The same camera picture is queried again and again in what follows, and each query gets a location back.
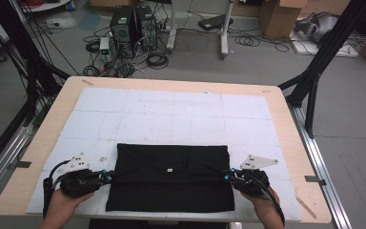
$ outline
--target black cloth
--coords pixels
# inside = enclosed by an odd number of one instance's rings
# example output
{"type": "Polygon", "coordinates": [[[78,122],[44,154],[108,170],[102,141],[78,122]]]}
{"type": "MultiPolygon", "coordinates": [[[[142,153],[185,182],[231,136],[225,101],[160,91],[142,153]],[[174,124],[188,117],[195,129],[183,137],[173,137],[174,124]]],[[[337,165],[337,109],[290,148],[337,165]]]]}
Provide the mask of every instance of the black cloth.
{"type": "Polygon", "coordinates": [[[223,171],[227,146],[118,144],[106,211],[212,213],[234,210],[223,171]]]}
{"type": "Polygon", "coordinates": [[[226,229],[227,222],[179,221],[176,225],[150,224],[146,220],[91,219],[89,229],[226,229]]]}

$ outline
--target hand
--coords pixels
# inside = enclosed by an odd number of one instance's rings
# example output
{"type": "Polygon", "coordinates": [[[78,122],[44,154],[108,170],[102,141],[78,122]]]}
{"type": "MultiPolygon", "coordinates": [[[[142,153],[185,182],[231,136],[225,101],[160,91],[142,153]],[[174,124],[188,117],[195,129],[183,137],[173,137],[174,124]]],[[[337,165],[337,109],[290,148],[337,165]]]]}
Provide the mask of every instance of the hand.
{"type": "MultiPolygon", "coordinates": [[[[272,192],[275,200],[279,204],[280,198],[278,197],[278,194],[272,188],[270,188],[270,191],[272,192]]],[[[241,195],[252,202],[252,204],[254,205],[254,211],[256,212],[256,215],[261,223],[263,223],[265,229],[284,228],[284,225],[281,222],[281,217],[275,209],[275,205],[266,195],[257,198],[251,197],[244,193],[241,193],[241,195]]]]}
{"type": "Polygon", "coordinates": [[[70,198],[65,196],[61,189],[56,190],[52,194],[49,210],[39,229],[62,228],[71,219],[79,204],[92,196],[93,193],[90,193],[81,198],[70,198]]]}

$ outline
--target wire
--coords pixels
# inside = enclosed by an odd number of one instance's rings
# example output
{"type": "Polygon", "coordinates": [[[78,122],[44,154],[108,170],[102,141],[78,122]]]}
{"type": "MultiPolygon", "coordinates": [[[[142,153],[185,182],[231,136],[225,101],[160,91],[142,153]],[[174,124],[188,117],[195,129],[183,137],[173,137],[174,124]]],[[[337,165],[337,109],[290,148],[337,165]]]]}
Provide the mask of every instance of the wire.
{"type": "Polygon", "coordinates": [[[189,21],[189,17],[190,17],[190,10],[192,9],[192,4],[193,4],[193,0],[190,2],[190,5],[189,5],[189,10],[187,11],[187,18],[186,18],[186,21],[183,25],[183,29],[186,28],[186,24],[187,22],[189,21]]]}
{"type": "MultiPolygon", "coordinates": [[[[64,60],[68,63],[68,65],[75,71],[75,73],[77,74],[77,75],[80,75],[80,73],[73,67],[73,65],[70,63],[70,61],[67,59],[67,57],[65,57],[65,55],[58,49],[58,47],[55,45],[55,43],[50,39],[50,37],[46,34],[46,31],[40,26],[40,24],[39,23],[37,23],[37,21],[35,20],[35,18],[34,18],[34,16],[33,16],[33,14],[32,14],[32,11],[31,11],[31,8],[30,7],[24,7],[23,8],[23,10],[25,10],[27,13],[28,13],[28,17],[26,17],[27,18],[27,20],[28,20],[28,23],[30,22],[30,21],[33,21],[34,22],[34,24],[35,24],[35,26],[36,26],[36,28],[37,28],[37,30],[38,30],[38,32],[39,32],[39,36],[42,36],[42,34],[44,34],[45,35],[45,37],[47,38],[47,39],[49,39],[50,40],[50,42],[51,42],[51,44],[55,47],[55,49],[58,51],[58,53],[64,58],[64,60]]],[[[46,44],[45,44],[45,42],[44,42],[44,39],[42,38],[42,43],[44,44],[44,48],[45,48],[45,50],[47,51],[47,53],[48,53],[48,49],[47,49],[47,47],[46,47],[46,44]]]]}
{"type": "Polygon", "coordinates": [[[145,75],[145,78],[148,79],[148,76],[147,76],[147,74],[144,71],[139,70],[139,69],[136,69],[136,70],[139,71],[139,72],[141,72],[141,73],[143,73],[145,75]]]}
{"type": "Polygon", "coordinates": [[[153,52],[148,55],[147,65],[152,69],[164,69],[168,66],[169,59],[166,54],[161,52],[153,52]]]}
{"type": "Polygon", "coordinates": [[[247,174],[248,176],[251,177],[251,181],[256,184],[261,190],[263,190],[268,197],[270,198],[270,200],[272,201],[275,210],[278,212],[278,214],[280,215],[281,218],[281,222],[283,223],[283,225],[285,226],[285,217],[284,217],[284,213],[280,207],[280,205],[278,204],[277,200],[275,199],[275,195],[273,194],[273,192],[270,190],[272,189],[270,186],[267,187],[260,179],[258,179],[257,177],[254,176],[253,173],[249,173],[247,174]]]}
{"type": "Polygon", "coordinates": [[[188,10],[188,12],[189,12],[189,13],[191,13],[191,14],[197,15],[197,16],[201,17],[201,19],[205,20],[205,18],[203,17],[203,15],[201,15],[201,14],[199,14],[199,13],[192,12],[192,11],[190,11],[190,10],[188,10]]]}
{"type": "Polygon", "coordinates": [[[290,48],[286,45],[286,43],[297,41],[297,40],[292,39],[296,35],[296,33],[292,37],[290,37],[290,39],[286,39],[283,41],[273,41],[273,40],[265,38],[262,34],[253,35],[253,34],[246,32],[246,31],[256,31],[256,30],[258,30],[258,29],[250,29],[250,30],[241,31],[241,30],[236,30],[236,29],[233,29],[232,27],[229,27],[228,34],[230,37],[234,38],[234,42],[238,45],[257,47],[262,42],[264,42],[264,43],[268,43],[268,44],[273,44],[275,49],[278,50],[279,52],[288,52],[290,50],[290,48]]]}
{"type": "Polygon", "coordinates": [[[55,167],[51,170],[51,172],[50,172],[50,178],[52,178],[52,176],[53,176],[53,174],[54,174],[54,172],[55,172],[55,170],[57,170],[61,165],[65,165],[65,164],[67,164],[68,162],[70,162],[70,160],[64,160],[64,161],[62,161],[61,163],[59,163],[59,164],[57,164],[57,165],[55,165],[55,167]]]}
{"type": "Polygon", "coordinates": [[[110,32],[110,27],[105,27],[93,33],[93,36],[84,37],[82,40],[87,42],[85,49],[90,53],[89,65],[85,67],[82,74],[85,76],[100,76],[102,73],[106,73],[109,68],[104,68],[100,71],[96,68],[95,62],[100,54],[100,37],[106,36],[110,32]],[[107,30],[103,35],[98,35],[100,31],[107,30]]]}

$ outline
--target folded black fabric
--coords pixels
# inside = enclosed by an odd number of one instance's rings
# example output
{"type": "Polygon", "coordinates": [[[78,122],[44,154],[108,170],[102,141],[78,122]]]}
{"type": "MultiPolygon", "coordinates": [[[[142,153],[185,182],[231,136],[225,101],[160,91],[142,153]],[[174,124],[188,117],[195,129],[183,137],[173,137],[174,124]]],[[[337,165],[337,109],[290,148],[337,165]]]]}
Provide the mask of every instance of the folded black fabric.
{"type": "Polygon", "coordinates": [[[118,144],[106,211],[212,213],[234,210],[223,171],[227,146],[118,144]]]}

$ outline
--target electronic device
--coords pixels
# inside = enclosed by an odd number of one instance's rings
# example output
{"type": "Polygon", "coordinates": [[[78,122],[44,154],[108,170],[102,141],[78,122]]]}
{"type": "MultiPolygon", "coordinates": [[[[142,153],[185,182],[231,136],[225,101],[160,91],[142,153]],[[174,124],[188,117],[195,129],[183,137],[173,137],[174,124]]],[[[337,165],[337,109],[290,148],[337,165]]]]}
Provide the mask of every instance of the electronic device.
{"type": "Polygon", "coordinates": [[[314,43],[320,44],[335,26],[338,17],[329,12],[311,13],[295,22],[294,31],[302,31],[314,43]]]}
{"type": "MultiPolygon", "coordinates": [[[[221,14],[217,17],[212,17],[209,19],[204,19],[198,22],[198,26],[201,27],[204,31],[211,31],[215,29],[219,29],[222,27],[225,21],[225,14],[221,14]]],[[[234,22],[232,18],[230,18],[230,25],[234,22]]]]}
{"type": "Polygon", "coordinates": [[[142,40],[143,48],[146,50],[157,49],[157,35],[156,35],[156,18],[150,6],[136,7],[136,19],[138,25],[138,34],[142,40]]]}
{"type": "Polygon", "coordinates": [[[260,170],[260,168],[276,164],[278,164],[278,160],[276,159],[250,155],[240,164],[242,170],[232,168],[229,171],[225,171],[224,179],[229,181],[236,190],[246,195],[256,198],[269,198],[274,204],[275,210],[280,215],[284,225],[284,214],[280,205],[275,200],[275,193],[270,187],[269,178],[266,172],[260,170]]]}
{"type": "Polygon", "coordinates": [[[50,176],[43,180],[44,208],[43,217],[47,214],[50,201],[56,185],[61,182],[62,192],[70,198],[80,198],[86,194],[98,190],[101,186],[112,183],[115,171],[97,171],[89,169],[90,164],[86,157],[81,154],[71,160],[65,160],[57,164],[50,172],[50,176]],[[53,182],[52,176],[55,170],[63,175],[53,182]]]}
{"type": "Polygon", "coordinates": [[[110,23],[116,49],[122,57],[134,56],[133,46],[138,41],[136,20],[132,6],[115,7],[110,23]]]}
{"type": "Polygon", "coordinates": [[[103,62],[112,62],[112,51],[110,48],[109,37],[100,37],[100,54],[102,55],[103,62]]]}

